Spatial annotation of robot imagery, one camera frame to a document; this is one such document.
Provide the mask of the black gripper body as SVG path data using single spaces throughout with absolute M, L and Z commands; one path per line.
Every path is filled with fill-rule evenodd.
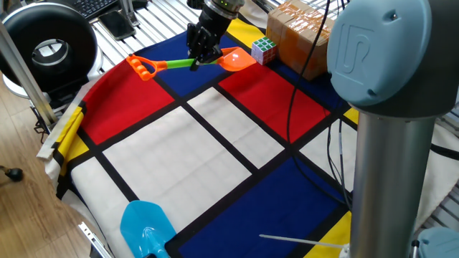
M 201 56 L 205 49 L 219 45 L 230 22 L 230 19 L 219 15 L 208 6 L 203 6 L 198 23 L 188 25 L 186 45 L 189 48 L 189 58 Z

